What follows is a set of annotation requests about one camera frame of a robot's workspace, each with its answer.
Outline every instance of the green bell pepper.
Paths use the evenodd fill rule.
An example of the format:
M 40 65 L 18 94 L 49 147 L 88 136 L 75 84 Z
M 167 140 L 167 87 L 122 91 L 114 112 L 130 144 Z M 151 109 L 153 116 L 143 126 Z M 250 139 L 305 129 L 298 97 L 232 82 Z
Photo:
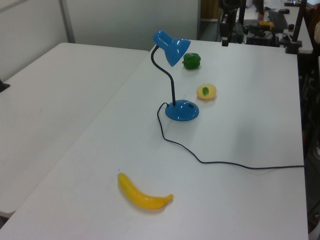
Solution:
M 197 53 L 186 53 L 183 56 L 183 65 L 186 69 L 196 69 L 200 66 L 201 57 Z

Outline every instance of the toy banana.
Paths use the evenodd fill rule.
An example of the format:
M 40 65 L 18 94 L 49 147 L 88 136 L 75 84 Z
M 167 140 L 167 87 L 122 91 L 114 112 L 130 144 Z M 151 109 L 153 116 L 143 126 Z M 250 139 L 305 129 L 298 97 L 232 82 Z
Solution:
M 118 183 L 123 193 L 136 205 L 145 209 L 159 209 L 166 205 L 174 196 L 149 196 L 139 191 L 124 174 L 118 174 Z

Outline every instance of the white wall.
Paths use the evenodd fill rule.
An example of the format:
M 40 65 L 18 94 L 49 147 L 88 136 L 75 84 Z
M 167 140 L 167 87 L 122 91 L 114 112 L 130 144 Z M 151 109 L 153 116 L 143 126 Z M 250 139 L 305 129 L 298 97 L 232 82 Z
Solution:
M 63 0 L 77 44 L 150 50 L 153 35 L 195 40 L 200 0 Z
M 0 79 L 7 80 L 64 42 L 58 0 L 27 0 L 0 12 Z

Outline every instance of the yellow fruit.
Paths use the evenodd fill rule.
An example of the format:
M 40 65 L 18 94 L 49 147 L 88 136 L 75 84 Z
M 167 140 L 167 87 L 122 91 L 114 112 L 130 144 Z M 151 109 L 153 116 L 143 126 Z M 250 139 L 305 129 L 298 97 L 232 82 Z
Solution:
M 172 194 L 165 197 L 146 195 L 139 191 L 124 173 L 118 174 L 118 183 L 128 199 L 145 209 L 162 208 L 174 197 Z
M 196 95 L 201 99 L 213 99 L 216 96 L 217 89 L 210 83 L 203 84 L 196 89 Z

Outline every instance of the green leaf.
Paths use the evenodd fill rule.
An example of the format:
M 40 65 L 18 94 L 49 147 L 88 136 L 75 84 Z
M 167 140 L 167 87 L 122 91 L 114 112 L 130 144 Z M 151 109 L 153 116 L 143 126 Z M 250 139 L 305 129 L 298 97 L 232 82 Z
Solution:
M 202 88 L 202 93 L 203 93 L 204 96 L 207 95 L 209 93 L 209 89 L 206 86 L 203 87 Z

